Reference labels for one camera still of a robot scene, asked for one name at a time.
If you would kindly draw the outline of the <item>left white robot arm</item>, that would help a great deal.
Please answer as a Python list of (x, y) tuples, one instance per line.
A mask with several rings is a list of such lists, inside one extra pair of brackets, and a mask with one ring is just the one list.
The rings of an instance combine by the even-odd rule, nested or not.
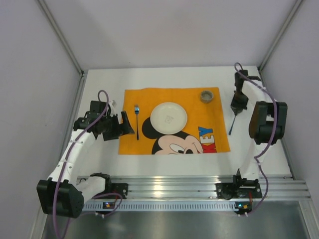
[(109, 141), (134, 133), (126, 111), (122, 111), (118, 119), (111, 103), (91, 101), (90, 109), (74, 122), (70, 141), (56, 168), (46, 180), (37, 184), (42, 211), (48, 215), (77, 218), (91, 199), (121, 198), (120, 192), (113, 190), (108, 174), (92, 173), (82, 183), (77, 179), (83, 162), (90, 158), (88, 150), (98, 137)]

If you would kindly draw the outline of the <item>blue metallic fork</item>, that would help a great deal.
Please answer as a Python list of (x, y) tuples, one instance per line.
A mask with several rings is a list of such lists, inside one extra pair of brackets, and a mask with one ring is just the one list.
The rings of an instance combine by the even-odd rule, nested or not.
[(134, 111), (135, 111), (135, 115), (136, 115), (136, 129), (137, 129), (136, 136), (137, 136), (137, 140), (139, 140), (140, 137), (139, 137), (138, 115), (139, 115), (139, 112), (140, 112), (140, 108), (139, 108), (139, 106), (137, 104), (135, 104), (135, 106), (134, 106)]

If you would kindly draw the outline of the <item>orange Mickey Mouse placemat cloth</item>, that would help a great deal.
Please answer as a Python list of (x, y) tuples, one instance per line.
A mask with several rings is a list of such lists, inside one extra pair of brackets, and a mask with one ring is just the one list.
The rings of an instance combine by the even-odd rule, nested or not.
[[(123, 109), (135, 132), (136, 115), (134, 106), (140, 108), (138, 115), (139, 137), (136, 134), (120, 138), (120, 155), (170, 155), (225, 153), (230, 151), (225, 128), (222, 100), (218, 87), (207, 88), (212, 91), (212, 102), (204, 104), (200, 93), (204, 88), (145, 88), (125, 90)], [(165, 135), (157, 132), (151, 125), (153, 109), (165, 102), (181, 105), (187, 113), (185, 128)]]

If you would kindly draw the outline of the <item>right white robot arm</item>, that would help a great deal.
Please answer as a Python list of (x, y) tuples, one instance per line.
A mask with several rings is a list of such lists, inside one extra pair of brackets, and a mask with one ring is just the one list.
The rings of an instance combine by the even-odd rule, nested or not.
[(284, 136), (288, 105), (277, 102), (262, 86), (261, 79), (250, 76), (247, 70), (236, 71), (234, 85), (230, 104), (233, 113), (237, 116), (252, 110), (249, 122), (244, 124), (244, 133), (249, 136), (250, 143), (239, 172), (243, 178), (255, 180), (266, 153)]

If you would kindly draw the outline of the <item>cream ceramic plate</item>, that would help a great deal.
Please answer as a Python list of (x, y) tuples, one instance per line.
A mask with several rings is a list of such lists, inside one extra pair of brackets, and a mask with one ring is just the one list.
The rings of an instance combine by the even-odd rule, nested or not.
[(170, 135), (182, 131), (187, 124), (185, 109), (173, 102), (165, 102), (157, 105), (150, 115), (153, 128), (162, 134)]

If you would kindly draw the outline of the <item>small speckled grey cup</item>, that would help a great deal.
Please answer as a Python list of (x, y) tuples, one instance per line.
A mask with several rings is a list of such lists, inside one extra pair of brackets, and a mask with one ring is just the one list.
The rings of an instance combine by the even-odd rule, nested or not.
[(212, 102), (213, 98), (214, 98), (214, 94), (212, 91), (204, 90), (200, 93), (200, 100), (204, 104), (208, 104)]

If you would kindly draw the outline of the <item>blue metallic spoon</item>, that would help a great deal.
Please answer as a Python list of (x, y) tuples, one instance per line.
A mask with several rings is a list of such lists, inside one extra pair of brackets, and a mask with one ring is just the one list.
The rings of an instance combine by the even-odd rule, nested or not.
[(236, 117), (237, 117), (237, 115), (235, 114), (235, 115), (234, 115), (234, 119), (233, 119), (233, 121), (232, 121), (232, 125), (231, 125), (231, 127), (230, 127), (229, 132), (228, 132), (228, 135), (231, 135), (231, 134), (232, 134), (232, 131), (233, 131), (233, 127), (234, 127), (234, 123), (235, 123)]

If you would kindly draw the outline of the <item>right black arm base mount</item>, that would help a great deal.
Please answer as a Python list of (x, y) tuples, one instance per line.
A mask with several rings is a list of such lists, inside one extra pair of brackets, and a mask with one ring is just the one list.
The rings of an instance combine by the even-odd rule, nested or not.
[(251, 197), (261, 199), (263, 197), (259, 180), (242, 178), (239, 169), (232, 176), (232, 182), (217, 183), (215, 186), (218, 199), (249, 199)]

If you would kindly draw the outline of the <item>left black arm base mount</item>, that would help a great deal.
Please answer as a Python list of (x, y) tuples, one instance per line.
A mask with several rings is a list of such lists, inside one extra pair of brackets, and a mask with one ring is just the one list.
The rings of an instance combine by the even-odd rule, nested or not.
[(129, 185), (127, 183), (112, 183), (109, 189), (97, 194), (93, 199), (119, 199), (119, 195), (121, 195), (123, 199), (127, 199), (128, 187)]

